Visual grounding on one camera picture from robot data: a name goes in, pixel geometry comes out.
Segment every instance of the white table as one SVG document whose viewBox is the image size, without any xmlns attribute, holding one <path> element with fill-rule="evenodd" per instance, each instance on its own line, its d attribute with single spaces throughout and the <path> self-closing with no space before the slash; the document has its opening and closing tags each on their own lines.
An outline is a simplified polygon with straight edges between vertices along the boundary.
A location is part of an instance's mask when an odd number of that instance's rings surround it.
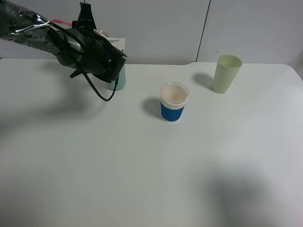
<svg viewBox="0 0 303 227">
<path fill-rule="evenodd" d="M 0 60 L 0 226 L 301 227 L 303 81 L 244 64 L 220 95 L 215 66 L 126 65 L 105 103 L 56 60 Z M 189 89 L 176 123 L 168 81 Z"/>
</svg>

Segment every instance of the black plastic wrap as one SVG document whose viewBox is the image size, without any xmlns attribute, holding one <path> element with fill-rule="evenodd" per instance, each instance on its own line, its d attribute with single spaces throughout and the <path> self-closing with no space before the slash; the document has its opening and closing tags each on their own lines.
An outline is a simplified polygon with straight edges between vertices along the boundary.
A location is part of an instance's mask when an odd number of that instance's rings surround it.
<svg viewBox="0 0 303 227">
<path fill-rule="evenodd" d="M 0 0 L 0 38 L 52 54 L 60 49 L 51 39 L 49 20 L 6 0 Z"/>
</svg>

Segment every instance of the pale green plastic cup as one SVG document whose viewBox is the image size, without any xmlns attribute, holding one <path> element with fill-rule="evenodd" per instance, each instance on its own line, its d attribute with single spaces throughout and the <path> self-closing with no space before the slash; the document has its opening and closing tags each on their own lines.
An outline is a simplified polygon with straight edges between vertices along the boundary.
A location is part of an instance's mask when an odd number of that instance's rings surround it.
<svg viewBox="0 0 303 227">
<path fill-rule="evenodd" d="M 232 84 L 242 66 L 240 58 L 233 55 L 222 55 L 218 59 L 216 72 L 214 74 L 213 90 L 216 93 L 225 93 Z"/>
</svg>

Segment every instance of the blue cup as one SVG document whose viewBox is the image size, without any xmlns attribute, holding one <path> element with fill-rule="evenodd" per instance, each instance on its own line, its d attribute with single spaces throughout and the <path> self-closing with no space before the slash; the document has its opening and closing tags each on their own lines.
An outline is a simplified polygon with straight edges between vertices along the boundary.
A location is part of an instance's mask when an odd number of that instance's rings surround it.
<svg viewBox="0 0 303 227">
<path fill-rule="evenodd" d="M 180 119 L 188 98 L 188 89 L 179 83 L 170 82 L 161 87 L 161 115 L 168 122 Z"/>
<path fill-rule="evenodd" d="M 126 84 L 125 66 L 123 66 L 123 68 L 121 69 L 121 71 L 119 73 L 119 80 L 118 80 L 116 91 L 121 90 L 122 88 L 124 88 L 125 84 Z M 115 88 L 115 81 L 112 81 L 111 83 L 108 83 L 107 88 L 109 90 L 113 91 L 114 88 Z"/>
</svg>

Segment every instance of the cup rim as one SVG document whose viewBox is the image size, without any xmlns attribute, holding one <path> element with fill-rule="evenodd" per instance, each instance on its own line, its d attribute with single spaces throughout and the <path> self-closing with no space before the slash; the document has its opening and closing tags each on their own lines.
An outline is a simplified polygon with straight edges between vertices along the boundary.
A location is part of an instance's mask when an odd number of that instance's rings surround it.
<svg viewBox="0 0 303 227">
<path fill-rule="evenodd" d="M 169 85 L 176 85 L 176 86 L 179 86 L 179 87 L 183 88 L 183 89 L 186 91 L 187 96 L 186 96 L 185 99 L 181 99 L 181 100 L 174 101 L 174 102 L 181 102 L 181 103 L 179 103 L 179 104 L 171 103 L 171 100 L 166 99 L 166 98 L 162 95 L 162 89 L 163 89 L 164 87 L 166 87 L 166 86 L 169 86 Z M 187 98 L 188 98 L 188 95 L 189 95 L 189 91 L 188 91 L 187 87 L 184 86 L 183 84 L 178 83 L 178 82 L 168 82 L 168 83 L 164 84 L 164 85 L 161 87 L 161 89 L 160 89 L 160 98 L 161 98 L 162 100 L 164 100 L 165 102 L 167 102 L 168 104 L 170 104 L 170 105 L 181 105 L 181 104 L 184 104 L 184 103 L 186 102 Z"/>
<path fill-rule="evenodd" d="M 225 64 L 222 64 L 222 63 L 220 62 L 220 58 L 222 58 L 222 57 L 233 57 L 233 58 L 235 58 L 236 60 L 240 61 L 240 65 L 239 65 L 238 67 L 229 67 L 229 66 L 227 66 L 227 65 L 225 65 Z M 223 66 L 226 67 L 226 68 L 229 68 L 229 69 L 237 69 L 237 68 L 240 68 L 240 67 L 242 66 L 242 64 L 243 64 L 242 60 L 241 60 L 239 57 L 237 57 L 237 56 L 235 56 L 235 55 L 232 55 L 232 54 L 223 54 L 223 55 L 221 55 L 221 56 L 218 58 L 218 63 L 219 63 L 220 65 L 223 65 Z"/>
</svg>

